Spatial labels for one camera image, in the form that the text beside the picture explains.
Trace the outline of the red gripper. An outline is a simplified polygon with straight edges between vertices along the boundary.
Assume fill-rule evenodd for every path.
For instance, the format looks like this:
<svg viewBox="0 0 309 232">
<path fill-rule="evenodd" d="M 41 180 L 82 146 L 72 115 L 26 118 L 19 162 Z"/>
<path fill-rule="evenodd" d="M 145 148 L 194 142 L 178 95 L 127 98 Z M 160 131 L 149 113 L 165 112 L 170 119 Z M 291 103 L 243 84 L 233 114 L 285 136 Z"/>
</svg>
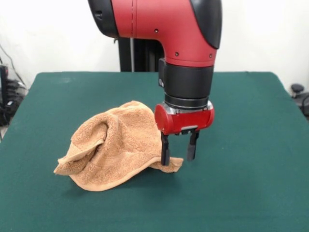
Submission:
<svg viewBox="0 0 309 232">
<path fill-rule="evenodd" d="M 158 129 L 161 131 L 161 165 L 169 165 L 168 135 L 180 134 L 189 130 L 193 131 L 188 145 L 187 160 L 194 160 L 199 130 L 209 127 L 214 121 L 214 116 L 215 109 L 210 101 L 206 107 L 199 110 L 183 110 L 172 108 L 166 103 L 158 104 L 155 107 L 154 117 Z"/>
</svg>

